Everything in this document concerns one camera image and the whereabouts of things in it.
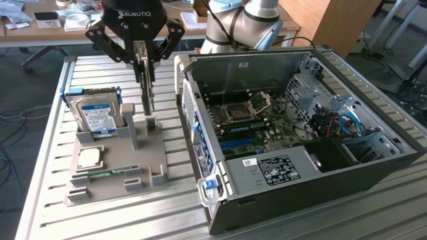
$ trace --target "aluminum profile table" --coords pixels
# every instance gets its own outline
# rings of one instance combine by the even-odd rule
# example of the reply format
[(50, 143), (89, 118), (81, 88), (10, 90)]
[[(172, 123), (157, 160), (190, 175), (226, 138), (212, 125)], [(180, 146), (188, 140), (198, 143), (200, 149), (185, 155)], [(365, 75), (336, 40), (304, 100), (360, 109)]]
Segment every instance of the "aluminum profile table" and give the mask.
[[(360, 87), (381, 110), (427, 146), (427, 132), (409, 115), (340, 58), (325, 58)], [(53, 99), (16, 239), (417, 239), (427, 236), (427, 157), (392, 173), (368, 191), (336, 199), (217, 236), (208, 235), (193, 171), (174, 103), (173, 55), (154, 71), (153, 115), (162, 124), (170, 187), (84, 205), (65, 207), (65, 183), (76, 122), (60, 100), (60, 87), (118, 85), (122, 101), (136, 103), (134, 120), (144, 118), (133, 71), (106, 56), (68, 58)], [(346, 90), (325, 74), (337, 94)]]

